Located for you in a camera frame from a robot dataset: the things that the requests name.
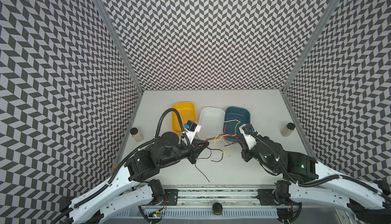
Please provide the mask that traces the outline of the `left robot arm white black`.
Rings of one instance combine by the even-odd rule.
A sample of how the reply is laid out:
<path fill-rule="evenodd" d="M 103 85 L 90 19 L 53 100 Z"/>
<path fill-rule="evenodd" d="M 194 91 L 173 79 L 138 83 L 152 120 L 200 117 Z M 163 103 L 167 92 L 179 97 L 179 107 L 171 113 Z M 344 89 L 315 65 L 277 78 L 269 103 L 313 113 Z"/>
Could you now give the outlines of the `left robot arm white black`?
<path fill-rule="evenodd" d="M 181 136 L 168 131 L 161 133 L 166 115 L 174 113 Z M 169 108 L 161 115 L 154 138 L 137 146 L 101 184 L 67 201 L 61 213 L 51 222 L 66 217 L 69 224 L 102 224 L 129 208 L 158 205 L 165 201 L 166 192 L 160 180 L 154 179 L 161 169 L 183 159 L 194 165 L 209 143 L 195 139 L 201 126 L 194 121 L 183 123 L 178 110 Z"/>

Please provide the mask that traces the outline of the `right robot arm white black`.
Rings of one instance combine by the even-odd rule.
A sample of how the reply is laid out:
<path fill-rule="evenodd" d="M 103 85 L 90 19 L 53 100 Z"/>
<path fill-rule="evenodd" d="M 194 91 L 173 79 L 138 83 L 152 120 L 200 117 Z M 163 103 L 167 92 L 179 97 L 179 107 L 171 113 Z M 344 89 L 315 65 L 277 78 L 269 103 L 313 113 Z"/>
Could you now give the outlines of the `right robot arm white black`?
<path fill-rule="evenodd" d="M 283 177 L 271 194 L 275 205 L 310 202 L 342 209 L 367 224 L 391 222 L 391 190 L 386 181 L 363 181 L 303 153 L 286 151 L 251 124 L 238 130 L 242 158 L 255 159 L 268 174 Z"/>

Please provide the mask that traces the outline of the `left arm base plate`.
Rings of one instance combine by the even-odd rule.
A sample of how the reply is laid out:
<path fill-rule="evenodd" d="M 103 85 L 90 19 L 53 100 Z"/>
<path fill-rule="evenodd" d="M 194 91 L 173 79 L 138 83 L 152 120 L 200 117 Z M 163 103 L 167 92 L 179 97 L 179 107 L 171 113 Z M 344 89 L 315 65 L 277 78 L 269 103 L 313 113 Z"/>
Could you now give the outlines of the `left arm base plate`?
<path fill-rule="evenodd" d="M 178 203 L 179 189 L 164 189 L 165 193 L 159 193 L 157 197 L 153 199 L 151 205 L 163 205 L 176 206 Z"/>

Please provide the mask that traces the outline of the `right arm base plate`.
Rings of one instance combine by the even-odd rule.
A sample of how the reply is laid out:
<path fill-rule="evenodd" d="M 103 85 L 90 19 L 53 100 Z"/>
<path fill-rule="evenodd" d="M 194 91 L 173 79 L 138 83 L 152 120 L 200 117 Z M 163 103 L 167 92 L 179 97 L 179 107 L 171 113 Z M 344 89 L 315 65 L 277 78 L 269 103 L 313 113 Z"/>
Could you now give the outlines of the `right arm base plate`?
<path fill-rule="evenodd" d="M 261 206 L 298 206 L 290 199 L 290 194 L 276 189 L 258 189 L 257 199 Z"/>

